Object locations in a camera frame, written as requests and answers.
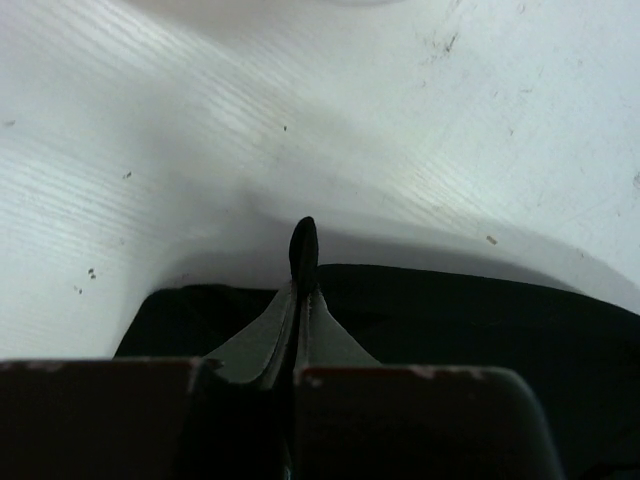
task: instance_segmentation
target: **dirt spot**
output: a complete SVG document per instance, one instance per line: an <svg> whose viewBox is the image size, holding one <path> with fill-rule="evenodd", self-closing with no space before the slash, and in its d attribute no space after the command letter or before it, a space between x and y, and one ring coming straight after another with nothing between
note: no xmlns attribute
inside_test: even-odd
<svg viewBox="0 0 640 480"><path fill-rule="evenodd" d="M451 40L449 40L449 43L447 43L444 46L444 52L445 53L450 53L451 52L451 49L453 48L453 44L455 43L457 38L458 38L458 34L457 33L453 37L451 37Z"/></svg>

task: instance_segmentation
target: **pointed black tip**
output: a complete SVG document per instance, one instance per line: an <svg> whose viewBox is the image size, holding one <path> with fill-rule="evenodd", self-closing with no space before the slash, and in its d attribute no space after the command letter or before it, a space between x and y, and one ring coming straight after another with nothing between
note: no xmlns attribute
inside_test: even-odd
<svg viewBox="0 0 640 480"><path fill-rule="evenodd" d="M289 244L291 278L296 283L298 294L309 295L316 286L318 267L318 232L311 217L298 222Z"/></svg>

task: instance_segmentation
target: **gray fin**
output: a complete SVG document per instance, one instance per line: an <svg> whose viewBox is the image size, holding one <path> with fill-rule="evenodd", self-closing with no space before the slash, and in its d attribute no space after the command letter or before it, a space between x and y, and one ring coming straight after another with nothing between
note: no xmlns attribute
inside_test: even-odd
<svg viewBox="0 0 640 480"><path fill-rule="evenodd" d="M318 288L302 302L296 368L376 367L375 358L329 312Z"/></svg>
<svg viewBox="0 0 640 480"><path fill-rule="evenodd" d="M292 340L294 290L291 284L280 289L262 315L206 355L223 363L219 377L260 389L273 386Z"/></svg>

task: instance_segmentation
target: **white plastic surface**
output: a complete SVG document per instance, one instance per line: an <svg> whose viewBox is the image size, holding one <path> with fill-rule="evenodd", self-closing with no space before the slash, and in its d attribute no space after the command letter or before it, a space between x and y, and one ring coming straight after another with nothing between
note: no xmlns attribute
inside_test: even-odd
<svg viewBox="0 0 640 480"><path fill-rule="evenodd" d="M275 288L305 215L323 263L640 313L640 2L349 3L0 2L0 357Z"/></svg>

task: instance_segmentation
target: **white surface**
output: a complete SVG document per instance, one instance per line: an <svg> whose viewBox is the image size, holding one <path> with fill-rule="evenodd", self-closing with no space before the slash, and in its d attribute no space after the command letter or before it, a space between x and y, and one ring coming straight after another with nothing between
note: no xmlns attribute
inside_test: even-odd
<svg viewBox="0 0 640 480"><path fill-rule="evenodd" d="M323 263L640 312L640 3L345 3L0 2L0 357L110 355L160 286L279 286L304 215Z"/></svg>

